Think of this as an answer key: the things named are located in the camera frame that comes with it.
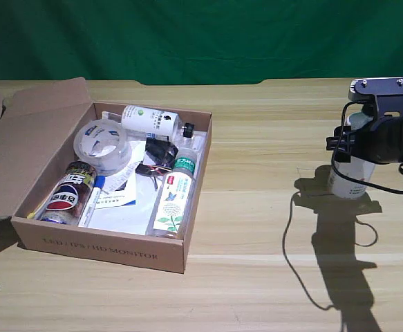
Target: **green screen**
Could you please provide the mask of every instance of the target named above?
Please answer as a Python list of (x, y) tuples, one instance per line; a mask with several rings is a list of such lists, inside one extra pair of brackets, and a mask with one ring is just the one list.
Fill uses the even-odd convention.
[(0, 80), (403, 75), (403, 0), (0, 0)]

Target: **black object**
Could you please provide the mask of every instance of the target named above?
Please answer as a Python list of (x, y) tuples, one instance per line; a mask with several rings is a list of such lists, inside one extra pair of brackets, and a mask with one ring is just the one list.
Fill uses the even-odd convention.
[[(344, 126), (344, 119), (346, 118), (346, 111), (347, 111), (347, 108), (348, 108), (350, 105), (352, 105), (352, 104), (359, 104), (359, 103), (361, 103), (361, 102), (360, 102), (360, 101), (352, 101), (352, 102), (348, 102), (348, 103), (344, 106), (344, 108), (343, 108), (343, 110), (342, 110), (342, 114), (341, 114), (341, 128), (344, 128), (344, 127), (345, 127), (345, 126)], [(340, 132), (339, 132), (338, 141), (337, 141), (335, 147), (333, 147), (332, 158), (330, 159), (330, 164), (331, 164), (331, 166), (332, 166), (333, 171), (334, 171), (338, 176), (340, 176), (341, 178), (343, 178), (343, 179), (345, 179), (345, 180), (347, 180), (347, 181), (352, 181), (352, 182), (358, 183), (358, 184), (360, 184), (360, 185), (366, 185), (366, 186), (373, 187), (373, 188), (376, 188), (376, 189), (379, 189), (379, 190), (384, 190), (385, 192), (391, 192), (392, 194), (403, 195), (403, 190), (397, 190), (397, 189), (393, 189), (393, 188), (388, 188), (388, 187), (384, 187), (384, 186), (382, 186), (382, 185), (377, 185), (377, 184), (375, 184), (375, 183), (369, 183), (369, 182), (366, 182), (366, 181), (364, 181), (364, 180), (358, 180), (358, 179), (356, 179), (356, 178), (351, 178), (351, 177), (349, 177), (349, 176), (347, 176), (347, 175), (345, 175), (345, 174), (342, 174), (342, 173), (338, 170), (338, 168), (337, 168), (337, 166), (336, 166), (336, 163), (335, 163), (338, 156), (345, 156), (345, 157), (348, 158), (348, 161), (347, 161), (347, 160), (342, 160), (343, 158), (339, 158), (340, 160), (338, 160), (338, 161), (340, 161), (340, 162), (342, 162), (342, 163), (348, 163), (348, 162), (350, 162), (350, 154), (342, 153), (342, 152), (341, 152), (340, 146), (341, 146), (341, 141), (342, 141), (343, 134), (344, 134), (343, 131), (340, 131)], [(349, 147), (350, 142), (351, 142), (351, 140), (347, 140), (347, 141), (346, 141), (346, 146), (345, 146), (345, 148), (348, 148), (348, 147)], [(402, 168), (402, 167), (403, 167), (403, 163), (400, 165), (400, 167), (399, 167), (399, 169), (398, 169), (398, 171), (401, 173), (401, 175), (403, 175), (403, 168)]]
[(140, 163), (135, 172), (143, 176), (160, 176), (170, 171), (174, 166), (178, 148), (170, 142), (147, 138), (146, 153), (155, 165)]
[(375, 164), (403, 163), (403, 78), (355, 80), (351, 93), (373, 120), (354, 131), (337, 127), (326, 149), (335, 149), (342, 130), (336, 161), (349, 163), (354, 156)]
[(182, 130), (182, 136), (186, 138), (192, 138), (192, 136), (194, 135), (194, 128), (195, 126), (193, 123), (186, 122)]

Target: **white plastic bottle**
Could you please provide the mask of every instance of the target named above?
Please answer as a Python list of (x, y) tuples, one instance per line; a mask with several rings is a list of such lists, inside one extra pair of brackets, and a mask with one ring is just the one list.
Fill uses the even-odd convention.
[(163, 178), (146, 235), (182, 239), (194, 186), (196, 159), (194, 150), (180, 148), (174, 168)]
[[(353, 113), (346, 119), (346, 125), (350, 125), (353, 130), (357, 130), (372, 119), (372, 117), (362, 112)], [(342, 174), (366, 182), (369, 182), (375, 170), (374, 163), (356, 157), (350, 157), (349, 163), (338, 163), (335, 161), (335, 166)], [(328, 187), (332, 194), (343, 199), (358, 199), (364, 195), (367, 188), (365, 185), (360, 185), (359, 183), (354, 183), (340, 177), (333, 169), (330, 171), (328, 178)]]
[(191, 138), (194, 125), (184, 123), (177, 113), (128, 105), (123, 111), (121, 124), (130, 131), (147, 133), (147, 138), (175, 142), (178, 137)]

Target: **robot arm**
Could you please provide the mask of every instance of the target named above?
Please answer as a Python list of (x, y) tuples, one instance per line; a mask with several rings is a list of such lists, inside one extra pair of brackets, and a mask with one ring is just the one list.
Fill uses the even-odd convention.
[[(364, 177), (347, 176), (350, 172), (340, 174), (334, 164), (350, 171), (351, 166), (347, 164), (354, 160), (358, 166), (353, 167), (359, 167), (360, 160), (371, 164), (400, 163), (403, 174), (403, 77), (354, 80), (348, 97), (351, 102), (344, 107), (343, 117), (350, 104), (362, 104), (358, 114), (367, 120), (362, 126), (337, 127), (334, 136), (327, 137), (327, 150), (334, 151), (332, 168), (348, 181), (386, 190), (388, 188), (364, 182)], [(399, 190), (388, 191), (403, 194)]]

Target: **roll of tape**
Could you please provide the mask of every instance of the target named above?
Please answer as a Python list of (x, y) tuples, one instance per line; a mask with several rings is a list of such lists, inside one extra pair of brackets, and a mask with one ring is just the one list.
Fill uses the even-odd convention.
[(113, 120), (95, 120), (83, 126), (75, 136), (74, 150), (103, 176), (117, 173), (131, 158), (126, 129)]

